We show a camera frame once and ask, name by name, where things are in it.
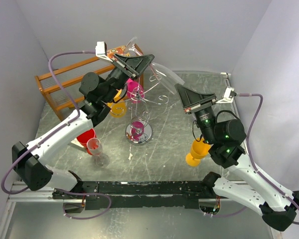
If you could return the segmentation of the pink wine glass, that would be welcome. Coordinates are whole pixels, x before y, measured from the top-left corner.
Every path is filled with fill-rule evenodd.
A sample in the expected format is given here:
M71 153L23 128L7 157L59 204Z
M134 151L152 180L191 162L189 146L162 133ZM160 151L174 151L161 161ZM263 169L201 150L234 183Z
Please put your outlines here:
M140 103L144 98L143 87L132 79L127 80L127 94L124 98L125 101L130 100L132 103Z

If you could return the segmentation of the orange wine glass front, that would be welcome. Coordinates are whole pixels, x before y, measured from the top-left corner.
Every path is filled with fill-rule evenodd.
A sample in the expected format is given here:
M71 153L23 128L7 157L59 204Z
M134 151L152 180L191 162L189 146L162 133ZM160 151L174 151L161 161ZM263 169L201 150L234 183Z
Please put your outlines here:
M209 154L210 144L207 144L203 139L196 138L192 145L190 152L186 155L185 161L189 166L196 167L201 160Z

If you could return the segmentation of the orange wine glass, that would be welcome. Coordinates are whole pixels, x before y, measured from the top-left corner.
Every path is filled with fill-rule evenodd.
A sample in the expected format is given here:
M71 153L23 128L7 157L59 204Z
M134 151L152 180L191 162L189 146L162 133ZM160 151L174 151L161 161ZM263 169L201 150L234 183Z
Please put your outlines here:
M127 111L125 102L121 100L121 93L122 90L119 90L114 96L114 101L107 103L107 106L111 108L110 115L114 118L123 117Z
M190 152L186 155L185 161L189 166L196 167L201 160L209 154L210 144L207 144L203 139L196 138L192 145Z

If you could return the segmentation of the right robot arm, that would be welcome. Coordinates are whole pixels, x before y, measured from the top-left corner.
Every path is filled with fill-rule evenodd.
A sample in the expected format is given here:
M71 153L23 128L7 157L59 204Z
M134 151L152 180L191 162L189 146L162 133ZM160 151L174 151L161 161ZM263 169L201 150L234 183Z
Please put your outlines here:
M201 160L210 155L217 165L228 169L244 180L250 189L243 188L217 173L210 172L202 181L201 191L207 198L226 197L259 214L273 229L285 231L290 225L299 225L299 191L291 191L275 181L253 160L248 142L250 131L245 131L241 120L219 121L213 105L231 103L234 97L249 97L250 94L237 94L227 87L223 98L218 100L214 93L202 94L181 85L175 85L183 110L195 116L194 126L201 131L195 138L185 161L190 166L198 166Z

